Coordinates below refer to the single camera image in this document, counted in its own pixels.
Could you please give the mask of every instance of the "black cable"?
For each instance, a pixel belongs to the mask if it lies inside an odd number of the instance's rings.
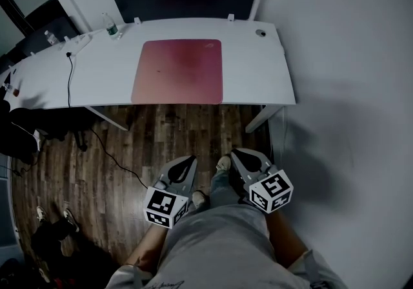
[[[66,53],[66,56],[69,58],[70,64],[72,65],[72,68],[70,69],[69,81],[67,82],[67,94],[68,94],[67,103],[68,103],[68,105],[69,105],[69,108],[70,108],[70,78],[71,78],[71,76],[72,76],[72,71],[73,71],[73,62],[72,62],[72,60],[71,60],[71,58],[70,58],[71,55],[72,55],[72,53],[70,53],[70,52]],[[139,180],[139,182],[141,183],[141,185],[144,186],[146,189],[148,189],[148,187],[142,182],[141,178],[139,178],[139,176],[138,176],[135,172],[133,172],[133,171],[131,171],[131,170],[129,170],[129,169],[124,168],[123,166],[121,166],[121,165],[116,161],[115,157],[113,157],[112,155],[110,155],[110,154],[106,151],[106,148],[105,148],[105,146],[104,146],[101,138],[100,138],[100,137],[98,136],[98,134],[93,130],[93,128],[90,128],[90,130],[93,132],[94,135],[96,135],[97,139],[98,139],[99,142],[101,143],[102,149],[103,149],[103,151],[105,152],[105,154],[106,154],[107,156],[109,156],[110,158],[112,158],[112,159],[115,161],[115,164],[118,165],[118,167],[120,167],[122,170],[127,171],[127,172],[130,172],[130,173],[136,175],[136,177],[137,177],[137,179]]]
[[[138,176],[135,172],[133,172],[133,171],[131,171],[131,170],[129,170],[129,169],[127,169],[127,168],[124,168],[123,166],[119,165],[119,163],[116,161],[115,157],[113,157],[112,155],[110,155],[110,154],[106,151],[106,148],[105,148],[105,146],[104,146],[101,138],[98,136],[98,134],[97,134],[95,131],[93,131],[92,128],[91,128],[90,130],[93,132],[94,135],[96,135],[97,139],[98,139],[99,142],[101,143],[102,149],[103,149],[103,151],[105,152],[105,154],[106,154],[107,156],[109,156],[110,158],[112,158],[112,159],[115,161],[116,165],[118,165],[118,167],[120,167],[122,170],[127,171],[127,172],[130,172],[130,173],[136,175],[136,177],[137,177],[137,179],[139,180],[139,182],[141,183],[141,185],[144,186],[146,189],[148,189],[148,187],[141,181],[141,178],[139,178],[139,176]]]
[[[40,150],[39,150],[39,153],[38,153],[38,155],[37,155],[36,162],[30,164],[30,166],[28,167],[28,169],[25,169],[24,167],[21,167],[20,172],[17,171],[17,170],[12,170],[13,173],[14,173],[15,175],[17,175],[18,177],[22,177],[22,176],[23,176],[23,171],[27,173],[27,172],[29,172],[29,171],[33,168],[33,166],[37,165],[38,162],[39,162],[39,159],[40,159],[41,152],[43,151],[43,147],[45,146],[45,143],[46,143],[46,139],[44,139],[43,142],[41,143]]]
[[[0,167],[1,167],[1,168],[5,168],[5,169],[7,169],[7,170],[10,170],[10,171],[12,171],[16,176],[21,177],[20,172],[17,171],[17,170],[13,170],[12,168],[9,168],[9,167],[4,166],[4,165],[0,165]]]
[[[67,82],[67,104],[69,105],[69,108],[70,108],[70,78],[72,77],[72,72],[73,72],[73,62],[72,62],[72,59],[70,58],[71,55],[72,53],[70,52],[66,53],[66,56],[69,59],[70,65],[71,65],[69,80]]]

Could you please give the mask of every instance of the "chair backrest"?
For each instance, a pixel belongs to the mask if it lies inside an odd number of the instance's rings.
[[[209,17],[248,19],[254,0],[115,0],[125,23],[155,19]]]
[[[64,41],[65,36],[73,38],[79,35],[79,32],[69,19],[60,17],[25,37],[16,45],[16,48],[22,51],[26,56],[30,56],[30,52],[38,53],[50,47],[45,36],[46,30],[53,33],[59,41]]]
[[[10,60],[10,58],[7,55],[2,55],[0,57],[0,74],[2,74],[4,71],[8,69],[8,66],[11,65],[13,66],[15,63]]]
[[[59,0],[48,0],[28,14],[25,19],[36,31],[60,17],[69,19]]]
[[[27,56],[20,51],[17,47],[14,47],[9,53],[7,53],[7,58],[13,62],[13,64],[17,64],[22,59],[25,59]]]

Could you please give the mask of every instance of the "black chair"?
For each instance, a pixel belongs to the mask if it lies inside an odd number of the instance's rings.
[[[7,53],[7,57],[13,64],[20,62],[22,59],[25,59],[27,56],[20,51],[17,47],[14,47],[9,53]]]
[[[16,45],[16,48],[28,57],[31,52],[38,53],[50,47],[45,31],[53,33],[59,41],[64,41],[65,36],[74,38],[79,35],[79,31],[74,27],[71,20],[67,17],[60,17],[25,37]]]
[[[7,55],[2,55],[0,57],[0,74],[6,71],[9,65],[13,66],[14,64]]]
[[[89,130],[97,116],[86,108],[26,109],[17,108],[10,112],[10,121],[29,132],[38,130],[48,139],[65,140],[66,134],[74,134],[77,147],[85,152],[85,131]]]
[[[32,164],[33,154],[37,151],[36,140],[31,136],[34,130],[31,132],[29,127],[20,125],[26,132],[12,124],[10,114],[8,102],[0,101],[0,152],[18,158],[26,164]]]
[[[65,17],[70,21],[59,0],[48,0],[33,10],[33,12],[28,14],[25,18],[27,23],[36,31],[60,17]]]
[[[125,23],[155,19],[209,17],[235,19],[250,17],[254,0],[115,0]]]

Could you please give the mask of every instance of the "white desk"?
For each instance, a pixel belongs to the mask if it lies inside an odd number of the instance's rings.
[[[72,106],[85,106],[108,119],[93,107],[131,104],[142,47],[146,41],[163,39],[220,40],[223,103],[278,105],[266,107],[256,124],[268,119],[280,106],[296,103],[283,47],[273,24],[194,18],[149,21],[119,29],[123,36],[118,41],[111,40],[104,30],[90,33],[92,41],[73,58]],[[257,29],[264,30],[266,36],[257,35]],[[20,89],[18,97],[9,93],[5,97],[11,109],[68,106],[70,62],[67,48],[59,48],[47,48],[11,69],[16,69],[11,84]],[[8,73],[9,70],[0,75],[0,81]]]

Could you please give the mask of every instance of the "wooden floor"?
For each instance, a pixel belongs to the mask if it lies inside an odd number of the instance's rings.
[[[135,171],[146,185],[157,179],[168,161],[184,155],[198,160],[196,188],[209,193],[210,178],[221,155],[243,146],[269,155],[266,126],[253,134],[244,129],[258,113],[255,106],[160,105],[110,107],[113,114],[127,118],[129,132],[97,122],[107,151],[124,167]],[[35,208],[41,205],[52,222],[69,207],[83,233],[97,246],[122,263],[139,242],[148,223],[143,217],[145,188],[137,178],[118,168],[104,154],[99,141],[86,133],[88,150],[81,152],[72,134],[65,141],[47,141],[38,163],[13,176],[12,197],[23,251],[41,261],[30,248],[30,236],[38,227]],[[20,169],[19,161],[13,167]],[[70,255],[72,243],[65,240],[63,253]]]

